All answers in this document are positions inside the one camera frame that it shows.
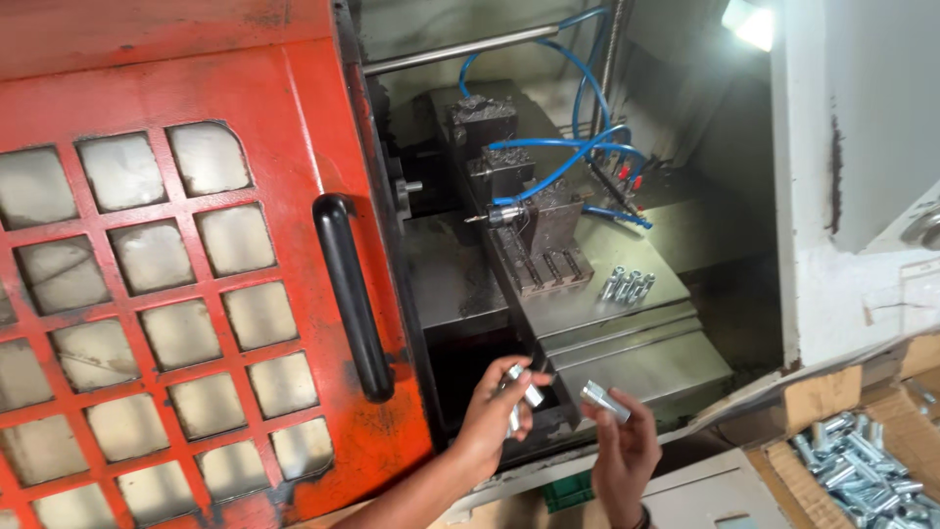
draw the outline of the square window pane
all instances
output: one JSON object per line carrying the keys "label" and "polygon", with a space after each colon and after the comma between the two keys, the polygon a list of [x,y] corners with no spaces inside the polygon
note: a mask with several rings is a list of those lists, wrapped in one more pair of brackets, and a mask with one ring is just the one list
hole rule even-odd
{"label": "square window pane", "polygon": [[52,340],[66,377],[80,392],[140,378],[117,319],[54,330]]}
{"label": "square window pane", "polygon": [[0,344],[0,411],[52,400],[39,361],[26,339]]}
{"label": "square window pane", "polygon": [[256,203],[198,214],[196,225],[216,277],[276,264],[268,227]]}
{"label": "square window pane", "polygon": [[24,485],[88,470],[64,415],[5,428],[0,447]]}
{"label": "square window pane", "polygon": [[170,386],[186,439],[193,440],[247,425],[228,373]]}
{"label": "square window pane", "polygon": [[253,441],[242,441],[196,456],[206,487],[223,502],[271,486]]}
{"label": "square window pane", "polygon": [[132,296],[196,282],[176,220],[108,232]]}
{"label": "square window pane", "polygon": [[166,201],[164,181],[146,134],[90,139],[75,147],[100,211]]}
{"label": "square window pane", "polygon": [[92,406],[86,414],[88,425],[108,461],[143,456],[170,445],[149,394]]}
{"label": "square window pane", "polygon": [[13,311],[13,305],[9,302],[7,291],[0,284],[0,326],[16,323],[16,313]]}
{"label": "square window pane", "polygon": [[33,502],[33,509],[46,529],[118,527],[97,483],[38,499]]}
{"label": "square window pane", "polygon": [[42,314],[111,299],[84,235],[14,249],[26,288]]}
{"label": "square window pane", "polygon": [[285,479],[320,472],[333,461],[333,442],[322,417],[274,432],[271,443]]}
{"label": "square window pane", "polygon": [[242,351],[297,337],[284,283],[273,281],[222,294]]}
{"label": "square window pane", "polygon": [[242,146],[225,125],[211,121],[166,129],[186,195],[198,197],[251,185]]}
{"label": "square window pane", "polygon": [[0,216],[8,230],[78,217],[54,147],[0,154]]}
{"label": "square window pane", "polygon": [[12,509],[0,510],[0,529],[20,529],[20,520]]}
{"label": "square window pane", "polygon": [[164,371],[222,357],[219,339],[202,299],[143,311],[140,320]]}
{"label": "square window pane", "polygon": [[117,486],[140,525],[176,518],[198,508],[178,461],[120,475]]}
{"label": "square window pane", "polygon": [[317,405],[310,366],[303,351],[248,366],[265,419]]}

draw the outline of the wrist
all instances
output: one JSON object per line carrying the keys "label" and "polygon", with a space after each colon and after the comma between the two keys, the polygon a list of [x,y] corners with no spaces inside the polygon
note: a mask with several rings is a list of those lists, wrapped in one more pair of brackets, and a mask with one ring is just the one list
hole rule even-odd
{"label": "wrist", "polygon": [[468,491],[479,485],[480,482],[490,477],[489,474],[482,475],[485,465],[475,460],[471,455],[462,449],[458,443],[454,443],[445,450],[439,457],[443,464],[452,471],[454,482],[461,485],[464,491]]}

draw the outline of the human hand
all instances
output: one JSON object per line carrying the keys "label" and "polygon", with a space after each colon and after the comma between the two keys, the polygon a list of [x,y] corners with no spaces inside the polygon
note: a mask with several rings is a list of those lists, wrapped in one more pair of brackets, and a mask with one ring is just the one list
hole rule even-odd
{"label": "human hand", "polygon": [[640,499],[663,450],[656,440],[656,419],[636,398],[618,389],[607,394],[630,412],[619,424],[610,411],[581,404],[584,415],[597,423],[600,454],[591,473],[591,486],[614,529],[632,529],[643,518]]}
{"label": "human hand", "polygon": [[499,390],[499,383],[510,367],[517,363],[527,367],[531,362],[530,358],[521,356],[494,360],[473,391],[470,406],[463,416],[461,433],[457,435],[448,451],[458,456],[466,471],[471,473],[474,484],[496,472],[499,458],[503,454],[503,441],[509,429],[509,414],[513,406],[519,405],[522,426],[512,437],[522,441],[532,429],[532,409],[520,401],[529,384],[547,386],[551,383],[552,376],[546,373],[532,373],[526,369],[519,378],[508,384],[506,389]]}

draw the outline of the box of metal parts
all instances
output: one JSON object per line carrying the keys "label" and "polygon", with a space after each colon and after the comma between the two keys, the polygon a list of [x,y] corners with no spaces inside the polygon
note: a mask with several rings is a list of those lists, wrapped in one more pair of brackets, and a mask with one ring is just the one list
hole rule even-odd
{"label": "box of metal parts", "polygon": [[[940,381],[940,367],[918,376]],[[791,385],[786,438],[750,450],[749,459],[794,527],[937,527],[940,431],[923,395],[900,381],[861,388],[861,366]]]}

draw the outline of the rust stain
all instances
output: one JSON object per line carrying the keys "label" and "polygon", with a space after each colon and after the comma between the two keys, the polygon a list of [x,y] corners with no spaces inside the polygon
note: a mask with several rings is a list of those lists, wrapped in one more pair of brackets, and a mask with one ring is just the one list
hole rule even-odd
{"label": "rust stain", "polygon": [[830,146],[830,157],[832,159],[832,189],[829,200],[832,201],[832,221],[826,228],[835,235],[838,233],[839,221],[842,218],[842,140],[845,136],[838,128],[838,118],[832,115],[832,145]]}

